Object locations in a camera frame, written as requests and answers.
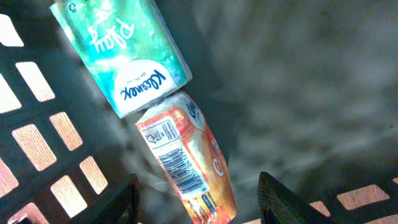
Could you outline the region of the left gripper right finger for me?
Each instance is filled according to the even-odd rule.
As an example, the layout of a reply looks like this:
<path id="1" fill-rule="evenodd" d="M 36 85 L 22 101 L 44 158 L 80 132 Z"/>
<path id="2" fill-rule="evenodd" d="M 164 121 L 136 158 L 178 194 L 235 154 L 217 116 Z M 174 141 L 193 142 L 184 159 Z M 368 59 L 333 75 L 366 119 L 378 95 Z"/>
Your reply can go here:
<path id="1" fill-rule="evenodd" d="M 268 172 L 261 172 L 259 175 L 257 199 L 262 224 L 333 223 L 330 218 L 315 210 Z"/>

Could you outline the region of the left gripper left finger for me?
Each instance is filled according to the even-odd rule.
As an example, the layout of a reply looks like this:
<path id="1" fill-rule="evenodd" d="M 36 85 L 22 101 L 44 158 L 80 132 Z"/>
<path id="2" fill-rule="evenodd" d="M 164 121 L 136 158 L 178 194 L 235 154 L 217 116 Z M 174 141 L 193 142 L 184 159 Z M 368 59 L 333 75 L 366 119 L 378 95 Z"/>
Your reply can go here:
<path id="1" fill-rule="evenodd" d="M 130 174 L 119 185 L 102 195 L 95 203 L 65 223 L 117 223 L 127 215 L 126 222 L 137 224 L 139 207 L 139 182 Z"/>

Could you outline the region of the orange Kleenex tissue pack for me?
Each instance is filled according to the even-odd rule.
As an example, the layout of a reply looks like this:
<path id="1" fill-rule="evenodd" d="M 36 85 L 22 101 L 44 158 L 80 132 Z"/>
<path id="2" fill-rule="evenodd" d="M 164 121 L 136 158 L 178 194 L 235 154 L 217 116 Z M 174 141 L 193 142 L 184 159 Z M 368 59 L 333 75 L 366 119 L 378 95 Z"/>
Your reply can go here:
<path id="1" fill-rule="evenodd" d="M 228 166 L 187 93 L 149 108 L 136 127 L 194 223 L 229 223 L 236 216 Z"/>

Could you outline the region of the green Kleenex tissue pack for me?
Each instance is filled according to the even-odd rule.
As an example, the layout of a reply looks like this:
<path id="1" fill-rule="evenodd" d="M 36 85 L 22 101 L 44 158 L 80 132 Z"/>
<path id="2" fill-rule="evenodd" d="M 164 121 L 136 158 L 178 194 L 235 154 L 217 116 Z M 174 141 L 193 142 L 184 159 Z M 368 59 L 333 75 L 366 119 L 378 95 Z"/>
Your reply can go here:
<path id="1" fill-rule="evenodd" d="M 154 1 L 67 0 L 50 10 L 119 118 L 192 79 Z"/>

